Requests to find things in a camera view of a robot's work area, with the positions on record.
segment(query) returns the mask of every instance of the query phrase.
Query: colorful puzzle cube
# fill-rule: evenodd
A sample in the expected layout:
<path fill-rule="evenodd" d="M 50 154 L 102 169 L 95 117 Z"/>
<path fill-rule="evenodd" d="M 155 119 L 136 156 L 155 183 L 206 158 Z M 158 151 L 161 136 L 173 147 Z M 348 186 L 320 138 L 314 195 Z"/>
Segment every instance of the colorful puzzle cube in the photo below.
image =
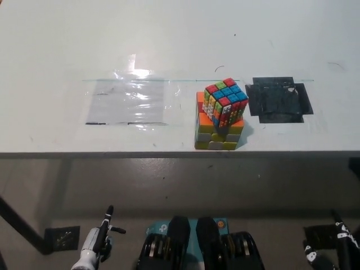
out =
<path fill-rule="evenodd" d="M 222 128 L 240 121 L 247 104 L 247 95 L 228 78 L 205 88 L 202 109 L 214 126 Z"/>
<path fill-rule="evenodd" d="M 215 127 L 203 110 L 203 103 L 204 92 L 197 92 L 195 149 L 235 150 L 244 127 L 242 117 L 229 127 Z"/>

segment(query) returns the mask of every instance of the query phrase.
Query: table leg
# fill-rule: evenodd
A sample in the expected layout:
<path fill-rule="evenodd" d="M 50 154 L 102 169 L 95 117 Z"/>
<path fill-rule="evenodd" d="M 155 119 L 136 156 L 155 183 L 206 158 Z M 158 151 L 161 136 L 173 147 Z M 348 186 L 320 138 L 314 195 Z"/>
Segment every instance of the table leg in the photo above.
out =
<path fill-rule="evenodd" d="M 53 252 L 50 242 L 38 235 L 35 230 L 0 197 L 0 215 L 5 221 L 21 234 L 41 254 L 48 255 Z"/>
<path fill-rule="evenodd" d="M 349 159 L 349 169 L 352 170 L 360 180 L 360 157 L 351 157 Z"/>

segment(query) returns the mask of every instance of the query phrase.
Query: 4x4 puzzle cube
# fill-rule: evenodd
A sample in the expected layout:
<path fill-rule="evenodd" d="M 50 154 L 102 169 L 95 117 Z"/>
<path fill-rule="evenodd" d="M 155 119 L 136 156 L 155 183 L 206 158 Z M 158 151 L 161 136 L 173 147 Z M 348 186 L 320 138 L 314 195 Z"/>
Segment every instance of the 4x4 puzzle cube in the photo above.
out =
<path fill-rule="evenodd" d="M 202 109 L 214 126 L 222 128 L 239 121 L 247 104 L 247 95 L 228 78 L 205 88 Z"/>
<path fill-rule="evenodd" d="M 231 78 L 196 95 L 195 149 L 235 150 L 248 97 Z"/>

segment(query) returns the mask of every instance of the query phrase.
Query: gray floor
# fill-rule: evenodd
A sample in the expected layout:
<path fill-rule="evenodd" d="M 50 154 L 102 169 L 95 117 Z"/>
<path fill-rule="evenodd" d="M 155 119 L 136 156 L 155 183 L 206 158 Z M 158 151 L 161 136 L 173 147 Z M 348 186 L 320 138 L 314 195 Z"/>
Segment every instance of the gray floor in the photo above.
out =
<path fill-rule="evenodd" d="M 81 244 L 113 204 L 113 224 L 128 233 L 115 235 L 107 270 L 132 269 L 145 224 L 175 214 L 229 217 L 232 232 L 254 236 L 267 270 L 310 269 L 303 227 L 331 222 L 329 208 L 360 224 L 360 183 L 346 159 L 0 160 L 0 191 L 39 232 L 80 225 Z M 78 258 L 41 256 L 2 219 L 0 228 L 9 269 L 70 269 Z"/>

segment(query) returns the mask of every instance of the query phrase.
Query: green cube tile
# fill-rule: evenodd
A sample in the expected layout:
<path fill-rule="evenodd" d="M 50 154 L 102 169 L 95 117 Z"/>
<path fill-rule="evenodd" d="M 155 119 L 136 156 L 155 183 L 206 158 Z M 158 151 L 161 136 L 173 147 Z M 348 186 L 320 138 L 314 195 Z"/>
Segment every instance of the green cube tile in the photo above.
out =
<path fill-rule="evenodd" d="M 215 109 L 221 114 L 221 112 L 223 110 L 223 106 L 221 106 L 221 104 L 219 102 L 216 102 Z"/>
<path fill-rule="evenodd" d="M 205 90 L 204 91 L 204 100 L 209 100 L 209 97 L 210 97 L 210 93 L 207 91 L 207 90 Z"/>
<path fill-rule="evenodd" d="M 226 84 L 224 84 L 224 82 L 218 82 L 218 83 L 215 83 L 215 85 L 219 90 L 226 88 Z"/>

